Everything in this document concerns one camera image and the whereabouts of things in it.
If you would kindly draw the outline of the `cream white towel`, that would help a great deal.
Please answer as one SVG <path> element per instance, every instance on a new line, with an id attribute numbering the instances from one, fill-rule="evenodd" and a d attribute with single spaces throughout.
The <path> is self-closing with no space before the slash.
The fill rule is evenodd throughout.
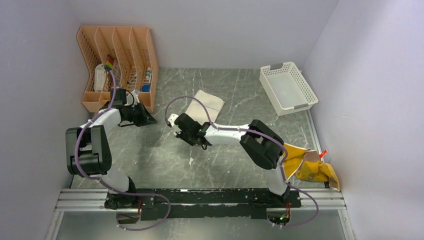
<path id="1" fill-rule="evenodd" d="M 214 123 L 225 104 L 224 100 L 215 95 L 206 93 L 203 90 L 199 90 L 194 95 L 194 98 L 199 100 L 205 106 L 209 114 L 210 121 Z M 209 118 L 207 117 L 204 108 L 195 100 L 191 101 L 185 113 L 201 125 L 205 122 L 209 122 Z"/>

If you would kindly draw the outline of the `yellow brown towel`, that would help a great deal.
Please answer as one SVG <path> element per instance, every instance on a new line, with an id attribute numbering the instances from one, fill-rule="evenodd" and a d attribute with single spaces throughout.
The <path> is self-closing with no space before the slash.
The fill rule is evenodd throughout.
<path id="1" fill-rule="evenodd" d="M 341 184 L 330 163 L 323 162 L 322 157 L 327 153 L 318 153 L 317 150 L 285 144 L 288 152 L 282 165 L 286 179 L 292 176 L 302 181 L 327 182 L 329 187 L 341 191 Z"/>

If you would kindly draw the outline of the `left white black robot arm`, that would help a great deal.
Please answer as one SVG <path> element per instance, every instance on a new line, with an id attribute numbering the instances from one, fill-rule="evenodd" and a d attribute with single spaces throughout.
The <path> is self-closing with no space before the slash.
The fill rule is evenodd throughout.
<path id="1" fill-rule="evenodd" d="M 134 207 L 139 194 L 132 179 L 113 167 L 113 157 L 108 142 L 108 133 L 115 127 L 144 127 L 157 124 L 157 120 L 132 93 L 113 87 L 111 99 L 98 114 L 79 127 L 65 132 L 66 166 L 68 172 L 89 180 L 100 182 L 110 194 L 118 195 L 118 201 L 126 208 Z"/>

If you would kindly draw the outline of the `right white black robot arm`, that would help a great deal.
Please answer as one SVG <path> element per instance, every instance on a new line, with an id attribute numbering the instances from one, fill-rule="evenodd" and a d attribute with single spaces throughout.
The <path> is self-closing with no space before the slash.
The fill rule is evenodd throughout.
<path id="1" fill-rule="evenodd" d="M 171 114 L 167 125 L 174 136 L 190 146 L 203 150 L 214 145 L 241 146 L 250 159 L 266 171 L 270 202 L 282 207 L 289 200 L 290 186 L 283 171 L 289 152 L 285 143 L 273 130 L 258 119 L 244 125 L 200 124 L 188 114 Z"/>

